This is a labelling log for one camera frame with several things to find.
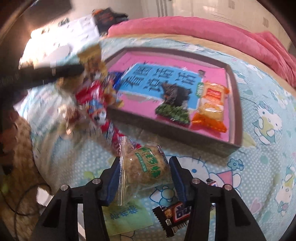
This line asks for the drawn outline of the Hello Kitty blue blanket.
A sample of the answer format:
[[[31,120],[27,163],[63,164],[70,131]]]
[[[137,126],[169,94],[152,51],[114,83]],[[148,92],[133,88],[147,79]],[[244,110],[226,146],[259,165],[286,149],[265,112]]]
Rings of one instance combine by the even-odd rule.
[[[100,42],[107,58],[124,47],[188,51],[232,68],[243,114],[242,146],[222,158],[166,138],[165,154],[177,156],[194,177],[231,184],[241,195],[267,240],[279,240],[295,216],[295,98],[257,67],[200,45],[169,39],[111,38]],[[72,99],[54,83],[33,88],[17,110],[31,126],[36,166],[53,191],[85,185],[112,164],[111,146],[90,125],[66,135],[58,108]]]

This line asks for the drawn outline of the black chocolate bar wrapper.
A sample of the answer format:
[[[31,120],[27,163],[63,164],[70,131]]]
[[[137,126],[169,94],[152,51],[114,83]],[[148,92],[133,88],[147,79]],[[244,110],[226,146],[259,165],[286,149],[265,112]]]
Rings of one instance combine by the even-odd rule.
[[[166,232],[166,237],[173,237],[180,229],[188,225],[191,206],[177,202],[171,206],[158,206],[152,210]]]

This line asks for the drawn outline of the light green paper packet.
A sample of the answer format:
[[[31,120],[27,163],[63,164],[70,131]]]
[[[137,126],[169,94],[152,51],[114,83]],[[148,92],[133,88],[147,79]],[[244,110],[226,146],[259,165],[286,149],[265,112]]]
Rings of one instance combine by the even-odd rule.
[[[109,236],[133,232],[153,225],[152,217],[138,200],[124,206],[111,204],[103,207],[103,215]]]

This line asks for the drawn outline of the grey tray with pink book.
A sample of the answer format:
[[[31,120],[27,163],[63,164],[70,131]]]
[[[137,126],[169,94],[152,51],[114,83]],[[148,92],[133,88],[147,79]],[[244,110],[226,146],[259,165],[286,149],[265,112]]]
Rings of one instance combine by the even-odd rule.
[[[234,72],[221,61],[180,50],[125,47],[105,61],[121,72],[108,117],[202,150],[229,156],[242,145]]]

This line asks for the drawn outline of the orange cracker packet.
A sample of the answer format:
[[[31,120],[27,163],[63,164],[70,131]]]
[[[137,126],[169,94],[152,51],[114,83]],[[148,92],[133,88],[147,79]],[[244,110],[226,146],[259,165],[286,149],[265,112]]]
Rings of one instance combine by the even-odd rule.
[[[202,93],[199,95],[199,105],[191,123],[193,126],[203,126],[220,133],[227,132],[224,124],[225,99],[229,89],[217,83],[203,82]]]

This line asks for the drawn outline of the pink duvet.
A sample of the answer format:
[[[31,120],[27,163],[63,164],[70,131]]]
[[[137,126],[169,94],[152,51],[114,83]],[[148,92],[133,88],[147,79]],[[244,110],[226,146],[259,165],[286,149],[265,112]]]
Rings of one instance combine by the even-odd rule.
[[[295,87],[295,57],[269,31],[252,33],[218,21],[184,16],[128,20],[112,25],[108,30],[109,37],[143,34],[185,35],[226,45],[269,66]]]

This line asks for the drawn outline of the black green snack packet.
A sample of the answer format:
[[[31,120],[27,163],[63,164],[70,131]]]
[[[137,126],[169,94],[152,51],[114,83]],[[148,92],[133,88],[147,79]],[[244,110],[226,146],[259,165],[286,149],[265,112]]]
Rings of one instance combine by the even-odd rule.
[[[188,102],[191,89],[169,84],[167,81],[163,82],[161,87],[164,91],[164,102],[155,109],[155,113],[179,125],[188,126],[190,124]]]

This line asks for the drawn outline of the red long candy packet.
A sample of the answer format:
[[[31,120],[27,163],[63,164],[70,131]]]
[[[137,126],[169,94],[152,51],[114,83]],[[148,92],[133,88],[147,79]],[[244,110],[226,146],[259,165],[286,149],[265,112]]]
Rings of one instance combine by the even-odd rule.
[[[107,107],[116,103],[112,82],[95,80],[75,94],[76,101],[100,130],[106,142],[119,152],[120,139],[125,135],[107,117]]]

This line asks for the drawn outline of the yellow brown snack bag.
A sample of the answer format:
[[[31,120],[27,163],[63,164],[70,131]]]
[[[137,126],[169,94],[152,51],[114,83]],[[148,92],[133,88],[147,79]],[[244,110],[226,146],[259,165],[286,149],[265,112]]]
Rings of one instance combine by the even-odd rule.
[[[99,84],[106,105],[116,102],[117,95],[113,88],[114,81],[108,76],[105,62],[102,60],[99,44],[92,45],[78,53],[79,63],[84,66],[84,72],[74,77],[62,77],[57,83],[58,90],[67,94],[78,94],[85,88]]]

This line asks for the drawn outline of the black bag on chest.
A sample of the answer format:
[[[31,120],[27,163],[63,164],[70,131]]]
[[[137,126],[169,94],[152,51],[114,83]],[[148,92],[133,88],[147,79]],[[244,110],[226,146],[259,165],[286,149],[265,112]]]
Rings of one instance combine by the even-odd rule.
[[[116,13],[111,8],[94,9],[92,16],[98,28],[100,35],[105,35],[111,26],[128,21],[128,15],[125,13]]]

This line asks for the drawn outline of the brown fuzzy rug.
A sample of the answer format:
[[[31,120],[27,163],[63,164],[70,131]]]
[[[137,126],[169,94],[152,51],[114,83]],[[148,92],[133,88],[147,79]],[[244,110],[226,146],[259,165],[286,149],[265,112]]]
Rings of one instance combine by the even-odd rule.
[[[33,157],[31,126],[21,116],[12,166],[8,174],[1,167],[1,219],[13,239],[29,240],[39,219],[38,188],[52,194],[51,187],[39,173]]]

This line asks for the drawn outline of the clear green rice cracker packet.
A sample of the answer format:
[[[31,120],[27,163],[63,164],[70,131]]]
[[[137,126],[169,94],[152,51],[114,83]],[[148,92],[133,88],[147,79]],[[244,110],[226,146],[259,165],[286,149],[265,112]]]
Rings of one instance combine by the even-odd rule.
[[[119,185],[117,205],[124,206],[138,192],[172,183],[168,160],[155,142],[137,145],[127,137],[119,143]]]

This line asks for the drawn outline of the white drawer chest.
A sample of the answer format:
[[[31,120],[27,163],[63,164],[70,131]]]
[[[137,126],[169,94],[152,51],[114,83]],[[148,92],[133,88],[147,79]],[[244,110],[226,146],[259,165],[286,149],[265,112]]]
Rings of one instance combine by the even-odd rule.
[[[52,51],[66,45],[76,51],[99,39],[100,34],[92,15],[83,16],[61,26],[47,25],[31,32],[33,45],[41,47],[44,51]]]

